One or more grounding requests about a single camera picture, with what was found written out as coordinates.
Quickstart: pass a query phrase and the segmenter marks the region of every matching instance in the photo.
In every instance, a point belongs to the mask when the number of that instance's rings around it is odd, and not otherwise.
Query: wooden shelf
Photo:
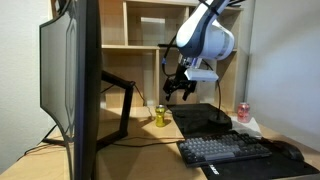
[[[196,93],[192,93],[187,101],[181,98],[184,91],[178,90],[167,102],[162,90],[166,77],[161,70],[161,59],[166,48],[157,45],[168,44],[196,6],[197,3],[175,0],[100,0],[104,69],[137,83],[146,102],[143,103],[135,92],[133,107],[217,102],[215,83],[198,83]],[[226,60],[210,62],[220,77],[222,106],[228,112],[236,109],[244,94],[244,90],[237,86],[243,82],[237,82],[236,78],[242,76],[238,72],[239,58],[243,57],[238,50],[242,11],[242,8],[227,7],[219,16],[220,24],[233,33],[235,47]],[[166,71],[175,72],[180,58],[177,48],[171,48]],[[106,103],[111,103],[111,107],[121,107],[121,93],[118,90],[107,92]]]

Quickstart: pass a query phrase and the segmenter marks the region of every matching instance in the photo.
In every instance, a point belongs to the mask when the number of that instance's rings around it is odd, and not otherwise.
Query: keyboard
[[[236,131],[188,138],[176,144],[187,167],[262,158],[272,154],[257,139]]]

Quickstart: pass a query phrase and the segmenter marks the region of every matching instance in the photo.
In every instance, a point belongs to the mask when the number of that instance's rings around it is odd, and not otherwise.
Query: yellow can
[[[166,124],[164,123],[164,113],[166,109],[164,105],[158,105],[156,106],[156,126],[157,127],[163,127]]]

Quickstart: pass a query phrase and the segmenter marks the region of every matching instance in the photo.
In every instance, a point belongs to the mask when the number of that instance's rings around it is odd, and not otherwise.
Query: white wall
[[[2,173],[43,138],[52,122],[39,106],[38,30],[48,19],[48,2],[3,0],[0,12]]]
[[[320,1],[257,0],[247,100],[257,121],[320,150]]]

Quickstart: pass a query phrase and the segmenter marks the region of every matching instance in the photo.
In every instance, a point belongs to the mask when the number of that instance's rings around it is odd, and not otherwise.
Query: computer mouse
[[[304,161],[301,151],[294,145],[285,141],[272,141],[273,144],[280,149],[280,152],[287,158],[295,161]]]

